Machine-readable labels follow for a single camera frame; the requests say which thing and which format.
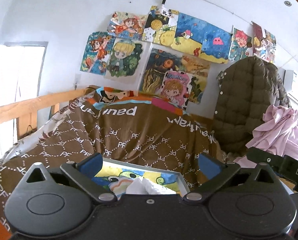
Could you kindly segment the pink crumpled garment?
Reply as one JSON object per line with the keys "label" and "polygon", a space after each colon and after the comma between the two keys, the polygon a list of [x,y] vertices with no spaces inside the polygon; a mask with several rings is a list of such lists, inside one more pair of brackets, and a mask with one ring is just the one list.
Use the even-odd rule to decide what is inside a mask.
{"label": "pink crumpled garment", "polygon": [[270,105],[263,124],[252,131],[246,148],[258,148],[273,155],[288,155],[298,161],[298,110]]}

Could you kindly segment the grey tray with frog picture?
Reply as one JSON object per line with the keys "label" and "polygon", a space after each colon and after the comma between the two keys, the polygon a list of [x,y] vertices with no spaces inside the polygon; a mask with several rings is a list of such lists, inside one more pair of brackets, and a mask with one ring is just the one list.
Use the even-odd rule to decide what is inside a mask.
{"label": "grey tray with frog picture", "polygon": [[105,159],[92,181],[120,198],[124,194],[179,194],[189,188],[179,172]]}

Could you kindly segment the brown PF patterned blanket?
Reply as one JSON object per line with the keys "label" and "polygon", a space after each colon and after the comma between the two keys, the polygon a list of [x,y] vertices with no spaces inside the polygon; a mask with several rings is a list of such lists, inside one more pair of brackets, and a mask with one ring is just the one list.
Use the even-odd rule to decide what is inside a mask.
{"label": "brown PF patterned blanket", "polygon": [[206,181],[199,155],[217,157],[219,144],[193,115],[166,99],[101,87],[60,109],[0,159],[0,224],[9,230],[5,202],[30,166],[56,168],[94,153],[146,167],[179,172],[190,190]]}

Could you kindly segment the white cloth pile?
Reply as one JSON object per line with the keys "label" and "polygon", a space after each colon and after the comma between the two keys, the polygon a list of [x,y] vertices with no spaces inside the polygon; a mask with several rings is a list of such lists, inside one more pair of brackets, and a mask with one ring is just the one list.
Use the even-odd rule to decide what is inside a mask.
{"label": "white cloth pile", "polygon": [[162,185],[153,183],[152,181],[138,177],[127,187],[126,194],[149,194],[149,195],[158,195],[158,194],[176,194],[176,191],[173,191]]}

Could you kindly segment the olive quilted jacket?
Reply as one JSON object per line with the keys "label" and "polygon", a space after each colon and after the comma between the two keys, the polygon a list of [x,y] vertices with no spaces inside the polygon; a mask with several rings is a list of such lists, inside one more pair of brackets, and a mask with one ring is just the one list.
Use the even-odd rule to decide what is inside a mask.
{"label": "olive quilted jacket", "polygon": [[278,68],[256,56],[235,62],[220,72],[217,80],[214,136],[224,152],[241,157],[253,130],[263,124],[267,108],[291,104]]}

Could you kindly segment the pink cow-border girl drawing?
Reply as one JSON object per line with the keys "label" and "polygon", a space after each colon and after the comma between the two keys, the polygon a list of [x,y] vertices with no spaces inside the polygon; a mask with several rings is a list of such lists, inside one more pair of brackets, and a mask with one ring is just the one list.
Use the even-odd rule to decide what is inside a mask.
{"label": "pink cow-border girl drawing", "polygon": [[174,105],[186,110],[192,90],[193,74],[169,70],[166,72],[160,95],[167,98]]}

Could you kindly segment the orange hair girl drawing left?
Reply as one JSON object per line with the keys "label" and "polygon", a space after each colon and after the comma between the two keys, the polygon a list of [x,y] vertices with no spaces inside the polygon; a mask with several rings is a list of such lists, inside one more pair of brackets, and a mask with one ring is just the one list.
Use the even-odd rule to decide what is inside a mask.
{"label": "orange hair girl drawing left", "polygon": [[80,71],[104,76],[107,71],[115,37],[107,32],[97,31],[89,35]]}

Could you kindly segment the blond boy drawing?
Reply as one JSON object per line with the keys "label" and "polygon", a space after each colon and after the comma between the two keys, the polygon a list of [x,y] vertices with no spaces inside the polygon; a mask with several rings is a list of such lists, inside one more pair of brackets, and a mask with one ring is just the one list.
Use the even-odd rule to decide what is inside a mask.
{"label": "blond boy drawing", "polygon": [[117,38],[107,64],[105,79],[125,84],[138,83],[151,48],[148,42]]}

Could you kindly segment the dark starry seaweed drawing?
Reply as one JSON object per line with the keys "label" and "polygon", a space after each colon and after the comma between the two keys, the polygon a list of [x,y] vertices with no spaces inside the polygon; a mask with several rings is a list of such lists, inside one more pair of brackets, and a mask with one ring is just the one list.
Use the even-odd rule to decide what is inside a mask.
{"label": "dark starry seaweed drawing", "polygon": [[201,102],[207,85],[210,63],[192,55],[181,57],[153,48],[140,83],[139,90],[152,95],[160,95],[163,78],[169,70],[193,74],[192,90],[188,102]]}

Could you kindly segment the red hair character drawing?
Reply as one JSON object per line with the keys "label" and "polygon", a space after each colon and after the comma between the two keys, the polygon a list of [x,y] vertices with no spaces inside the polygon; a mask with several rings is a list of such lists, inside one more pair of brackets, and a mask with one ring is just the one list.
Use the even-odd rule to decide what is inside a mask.
{"label": "red hair character drawing", "polygon": [[233,28],[229,60],[236,62],[252,55],[252,37],[248,36],[242,30]]}

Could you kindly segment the blue sea yellow sand drawing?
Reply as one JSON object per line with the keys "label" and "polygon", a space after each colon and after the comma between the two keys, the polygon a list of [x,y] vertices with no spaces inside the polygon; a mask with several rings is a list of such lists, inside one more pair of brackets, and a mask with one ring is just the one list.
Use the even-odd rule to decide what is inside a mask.
{"label": "blue sea yellow sand drawing", "polygon": [[214,63],[227,63],[231,33],[205,20],[180,13],[172,49]]}

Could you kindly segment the anime girl drawing top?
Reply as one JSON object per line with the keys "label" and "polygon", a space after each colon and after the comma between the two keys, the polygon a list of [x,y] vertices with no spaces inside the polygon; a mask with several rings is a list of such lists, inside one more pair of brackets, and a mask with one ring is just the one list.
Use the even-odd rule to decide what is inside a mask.
{"label": "anime girl drawing top", "polygon": [[115,11],[109,21],[107,32],[119,38],[142,40],[148,15]]}

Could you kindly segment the yellow planet drawing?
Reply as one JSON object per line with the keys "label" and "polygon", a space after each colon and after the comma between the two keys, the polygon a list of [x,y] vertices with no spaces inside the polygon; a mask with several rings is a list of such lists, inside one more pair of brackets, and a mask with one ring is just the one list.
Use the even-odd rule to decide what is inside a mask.
{"label": "yellow planet drawing", "polygon": [[170,47],[175,38],[179,12],[164,7],[151,6],[142,34],[142,41]]}

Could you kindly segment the wooden bed rail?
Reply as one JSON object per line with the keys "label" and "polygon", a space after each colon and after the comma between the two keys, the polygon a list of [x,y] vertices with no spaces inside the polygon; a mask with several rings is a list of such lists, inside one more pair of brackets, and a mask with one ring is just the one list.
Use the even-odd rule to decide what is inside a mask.
{"label": "wooden bed rail", "polygon": [[91,88],[70,90],[1,106],[0,124],[15,119],[17,139],[21,139],[29,131],[37,129],[37,112],[39,110],[50,107],[51,113],[55,114],[60,109],[61,103],[85,96],[91,91]]}

